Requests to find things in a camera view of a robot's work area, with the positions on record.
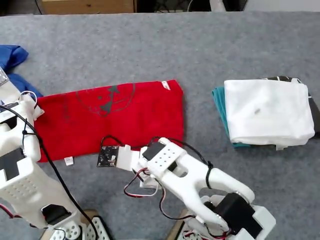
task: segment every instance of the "white tag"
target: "white tag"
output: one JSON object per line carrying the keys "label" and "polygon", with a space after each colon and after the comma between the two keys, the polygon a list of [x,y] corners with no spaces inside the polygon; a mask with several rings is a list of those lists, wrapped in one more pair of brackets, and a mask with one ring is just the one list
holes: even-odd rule
{"label": "white tag", "polygon": [[282,151],[285,148],[287,148],[287,146],[275,145],[275,150],[276,151]]}
{"label": "white tag", "polygon": [[72,156],[64,158],[65,165],[70,166],[74,164],[74,158]]}
{"label": "white tag", "polygon": [[170,87],[169,87],[169,84],[167,83],[167,81],[162,81],[162,86],[165,88],[165,89],[168,89],[168,90],[171,90]]}

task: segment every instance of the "gray carpet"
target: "gray carpet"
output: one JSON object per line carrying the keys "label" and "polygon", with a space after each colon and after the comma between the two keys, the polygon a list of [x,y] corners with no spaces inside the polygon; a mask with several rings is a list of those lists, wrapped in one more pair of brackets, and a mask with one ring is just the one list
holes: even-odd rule
{"label": "gray carpet", "polygon": [[[185,93],[186,141],[254,190],[254,203],[277,220],[268,239],[320,240],[319,141],[283,151],[235,150],[211,95],[226,79],[288,75],[306,83],[320,105],[320,13],[14,16],[0,18],[0,32],[1,44],[29,51],[15,72],[45,95],[178,79]],[[129,198],[123,187],[133,175],[98,169],[96,162],[90,155],[76,158],[74,166],[56,164],[78,202],[97,208],[116,239],[164,239],[174,222],[160,214],[160,194]],[[53,176],[48,164],[41,167]],[[171,194],[164,205],[171,215],[183,208]],[[39,231],[1,214],[0,235],[34,240]]]}

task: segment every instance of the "red cloth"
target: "red cloth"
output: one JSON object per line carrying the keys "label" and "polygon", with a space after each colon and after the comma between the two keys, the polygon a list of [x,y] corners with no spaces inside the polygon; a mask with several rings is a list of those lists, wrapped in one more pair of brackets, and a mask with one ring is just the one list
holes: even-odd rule
{"label": "red cloth", "polygon": [[[40,97],[35,121],[52,160],[99,152],[112,135],[131,146],[154,136],[183,140],[183,91],[176,80],[126,83]],[[116,145],[106,139],[105,146]],[[40,162],[47,159],[42,154]]]}

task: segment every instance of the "teal cloth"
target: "teal cloth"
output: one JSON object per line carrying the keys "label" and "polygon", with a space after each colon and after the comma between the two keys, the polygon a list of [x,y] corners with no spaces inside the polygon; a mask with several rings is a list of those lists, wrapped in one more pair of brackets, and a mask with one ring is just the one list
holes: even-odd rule
{"label": "teal cloth", "polygon": [[[225,100],[225,87],[218,86],[212,91],[213,100],[215,103],[216,108],[218,109],[219,115],[221,117],[225,133],[229,136],[229,129],[228,129],[228,122],[227,122],[227,112],[226,112],[226,100]],[[238,147],[250,147],[250,144],[246,143],[232,143],[234,148]]]}

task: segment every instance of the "white wire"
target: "white wire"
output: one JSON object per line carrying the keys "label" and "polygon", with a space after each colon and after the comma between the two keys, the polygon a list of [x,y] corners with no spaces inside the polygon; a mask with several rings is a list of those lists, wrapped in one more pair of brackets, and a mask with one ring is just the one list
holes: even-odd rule
{"label": "white wire", "polygon": [[194,0],[191,0],[191,1],[189,2],[188,8],[186,9],[187,12],[189,12],[190,6],[191,6],[191,4],[192,4],[193,1],[194,1]]}
{"label": "white wire", "polygon": [[38,103],[38,98],[37,98],[37,95],[33,92],[33,91],[22,91],[20,93],[20,96],[19,96],[19,101],[21,99],[21,96],[24,95],[24,94],[32,94],[34,96],[34,100],[35,100],[35,104],[34,104],[34,107],[37,106],[37,103]]}
{"label": "white wire", "polygon": [[130,195],[133,195],[135,197],[153,197],[154,195],[157,194],[158,190],[159,190],[159,184],[156,185],[155,191],[152,194],[134,194],[134,193],[130,193],[130,192],[127,192],[127,193]]}

